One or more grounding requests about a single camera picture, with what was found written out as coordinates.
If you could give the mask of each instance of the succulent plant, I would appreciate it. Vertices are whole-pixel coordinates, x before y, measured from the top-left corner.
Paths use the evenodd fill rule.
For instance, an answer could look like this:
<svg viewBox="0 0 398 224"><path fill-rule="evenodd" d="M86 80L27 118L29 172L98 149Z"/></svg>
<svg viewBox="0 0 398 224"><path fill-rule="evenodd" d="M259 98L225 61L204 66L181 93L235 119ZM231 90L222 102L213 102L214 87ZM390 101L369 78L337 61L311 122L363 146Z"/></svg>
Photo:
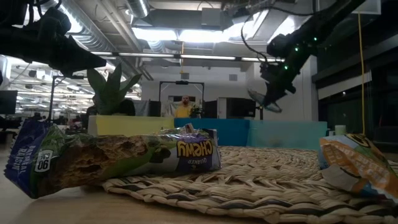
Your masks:
<svg viewBox="0 0 398 224"><path fill-rule="evenodd" d="M108 75L108 80L95 69L87 70L87 78L90 86L94 89L94 104L99 114L111 115L118 109L124 100L127 91L134 86L141 75L136 75L130 80L120 82L122 77L122 66L119 64L113 73Z"/></svg>

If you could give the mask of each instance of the blue planter box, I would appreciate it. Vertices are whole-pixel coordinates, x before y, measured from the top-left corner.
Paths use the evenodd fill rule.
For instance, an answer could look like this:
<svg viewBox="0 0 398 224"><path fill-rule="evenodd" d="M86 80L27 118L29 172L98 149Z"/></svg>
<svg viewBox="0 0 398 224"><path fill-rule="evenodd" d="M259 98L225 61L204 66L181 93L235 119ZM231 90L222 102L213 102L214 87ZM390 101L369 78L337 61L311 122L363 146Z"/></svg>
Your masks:
<svg viewBox="0 0 398 224"><path fill-rule="evenodd" d="M248 146L319 150L327 122L250 121Z"/></svg>
<svg viewBox="0 0 398 224"><path fill-rule="evenodd" d="M195 129L217 129L219 146L246 146L248 141L249 120L213 119L213 118L175 118L174 126L182 127L192 123Z"/></svg>

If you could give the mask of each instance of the woven placemat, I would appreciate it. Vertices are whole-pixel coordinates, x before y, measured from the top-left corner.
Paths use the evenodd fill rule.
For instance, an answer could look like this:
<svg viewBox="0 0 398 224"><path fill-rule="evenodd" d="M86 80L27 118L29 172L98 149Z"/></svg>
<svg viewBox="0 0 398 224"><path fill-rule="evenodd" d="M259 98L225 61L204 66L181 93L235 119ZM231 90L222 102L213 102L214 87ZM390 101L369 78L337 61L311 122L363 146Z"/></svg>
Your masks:
<svg viewBox="0 0 398 224"><path fill-rule="evenodd" d="M268 223L398 223L398 209L390 200L355 197L327 184L315 151L254 147L220 151L221 170L109 179L103 187L145 202ZM391 164L397 170L398 164Z"/></svg>

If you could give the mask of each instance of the black robotic arm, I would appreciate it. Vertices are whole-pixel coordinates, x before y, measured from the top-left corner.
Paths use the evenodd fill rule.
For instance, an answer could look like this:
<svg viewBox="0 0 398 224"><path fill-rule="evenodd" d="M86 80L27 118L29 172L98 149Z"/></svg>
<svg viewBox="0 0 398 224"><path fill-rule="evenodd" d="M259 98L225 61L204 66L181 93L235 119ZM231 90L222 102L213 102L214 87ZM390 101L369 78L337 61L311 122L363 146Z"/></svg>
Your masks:
<svg viewBox="0 0 398 224"><path fill-rule="evenodd" d="M54 7L38 21L32 21L30 12L29 24L22 28L13 26L23 24L27 5L33 11L33 5L39 4L33 1L0 0L0 54L21 58L27 63L48 64L66 77L71 77L73 72L106 65L105 59L81 48L71 36L65 37L71 23Z"/></svg>
<svg viewBox="0 0 398 224"><path fill-rule="evenodd" d="M314 15L291 34L279 34L267 46L267 53L284 58L283 63L270 65L261 63L261 77L266 80L267 93L262 97L251 97L267 108L286 95L286 90L295 93L292 82L300 73L309 56L317 55L317 46L331 34L334 27L359 7L365 0L337 0L333 5Z"/></svg>

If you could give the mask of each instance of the chewy bar wrapper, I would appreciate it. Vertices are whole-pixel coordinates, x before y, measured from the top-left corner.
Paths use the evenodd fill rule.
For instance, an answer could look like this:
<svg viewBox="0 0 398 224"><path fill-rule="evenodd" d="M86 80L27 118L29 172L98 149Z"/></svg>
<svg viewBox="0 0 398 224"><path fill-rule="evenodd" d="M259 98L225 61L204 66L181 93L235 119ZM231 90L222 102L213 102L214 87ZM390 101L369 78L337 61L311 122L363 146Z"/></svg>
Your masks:
<svg viewBox="0 0 398 224"><path fill-rule="evenodd" d="M384 195L398 202L398 177L386 158L362 134L321 138L323 178L340 189L363 196Z"/></svg>
<svg viewBox="0 0 398 224"><path fill-rule="evenodd" d="M27 119L11 150L5 176L31 198L103 180L166 172L204 172L221 167L207 133L67 136L50 123Z"/></svg>

